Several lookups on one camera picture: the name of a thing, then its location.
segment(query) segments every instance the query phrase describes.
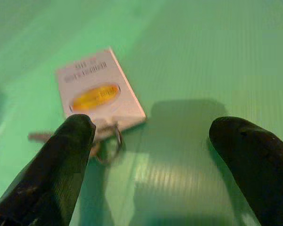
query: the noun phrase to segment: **key tag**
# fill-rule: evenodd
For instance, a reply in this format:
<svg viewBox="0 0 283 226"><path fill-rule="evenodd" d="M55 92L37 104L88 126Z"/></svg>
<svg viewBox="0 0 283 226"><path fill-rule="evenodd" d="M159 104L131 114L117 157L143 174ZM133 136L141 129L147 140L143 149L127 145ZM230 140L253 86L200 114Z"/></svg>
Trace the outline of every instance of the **key tag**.
<svg viewBox="0 0 283 226"><path fill-rule="evenodd" d="M58 69L57 78L65 117L73 114L90 117L97 127L91 157L110 164L124 146L121 132L146 120L112 49ZM102 159L100 142L113 135L117 140L115 154ZM29 137L44 141L50 136L50 133L34 133Z"/></svg>

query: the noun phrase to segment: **metal key ring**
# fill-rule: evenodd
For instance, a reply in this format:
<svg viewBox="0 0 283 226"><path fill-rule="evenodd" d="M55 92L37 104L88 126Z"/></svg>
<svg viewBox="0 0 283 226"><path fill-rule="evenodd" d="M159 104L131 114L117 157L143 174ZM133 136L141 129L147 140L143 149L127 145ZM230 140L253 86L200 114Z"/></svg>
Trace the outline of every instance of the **metal key ring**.
<svg viewBox="0 0 283 226"><path fill-rule="evenodd" d="M107 129L112 129L114 135L116 136L117 139L117 147L116 147L116 152L115 154L110 158L110 159L102 159L99 156L100 150L95 154L96 159L101 163L105 165L110 165L112 161L118 156L119 152L123 148L124 145L124 140L121 131L119 131L117 124L109 127L105 127L102 130L107 130Z"/></svg>

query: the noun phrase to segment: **key ring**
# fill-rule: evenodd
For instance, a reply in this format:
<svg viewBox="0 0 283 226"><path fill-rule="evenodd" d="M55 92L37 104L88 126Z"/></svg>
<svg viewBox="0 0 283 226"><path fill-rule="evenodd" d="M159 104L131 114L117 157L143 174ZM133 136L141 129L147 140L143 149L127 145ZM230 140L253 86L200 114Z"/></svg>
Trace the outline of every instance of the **key ring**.
<svg viewBox="0 0 283 226"><path fill-rule="evenodd" d="M123 146L124 146L123 136L122 136L121 131L119 131L117 124L115 124L115 125L113 125L113 126L105 127L105 128L103 128L103 129L100 129L100 131L108 130L108 129L112 129L112 130L113 130L113 133L114 133L114 135L116 136L116 139L117 139L117 147L116 147L116 152L115 152L115 154L114 154L111 158L107 158L107 159L102 159L102 158L99 156L100 149L99 149L99 151L97 151L96 154L95 154L96 159L97 159L101 164L105 164L105 165L110 165L110 164L113 162L113 160L119 155L119 152L121 151L121 149L122 149Z"/></svg>

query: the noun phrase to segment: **yellow oval label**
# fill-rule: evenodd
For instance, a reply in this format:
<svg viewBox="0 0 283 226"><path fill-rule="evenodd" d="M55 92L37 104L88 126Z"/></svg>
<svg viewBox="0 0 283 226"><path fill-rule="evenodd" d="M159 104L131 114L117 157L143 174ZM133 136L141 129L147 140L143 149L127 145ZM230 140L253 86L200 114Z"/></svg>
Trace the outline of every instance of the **yellow oval label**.
<svg viewBox="0 0 283 226"><path fill-rule="evenodd" d="M119 93L119 86L115 84L106 84L90 89L73 101L72 109L74 111L95 109L98 106L111 102L118 97Z"/></svg>

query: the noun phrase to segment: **green surface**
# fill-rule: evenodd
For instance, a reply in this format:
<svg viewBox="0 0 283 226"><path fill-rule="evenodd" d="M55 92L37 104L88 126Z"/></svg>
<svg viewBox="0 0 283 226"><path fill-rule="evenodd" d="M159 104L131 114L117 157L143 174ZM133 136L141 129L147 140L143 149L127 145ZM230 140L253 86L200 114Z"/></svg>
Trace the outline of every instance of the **green surface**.
<svg viewBox="0 0 283 226"><path fill-rule="evenodd" d="M209 147L222 115L283 140L283 0L0 0L0 196L64 120L54 72L111 46L148 122L90 161L71 225L257 226Z"/></svg>

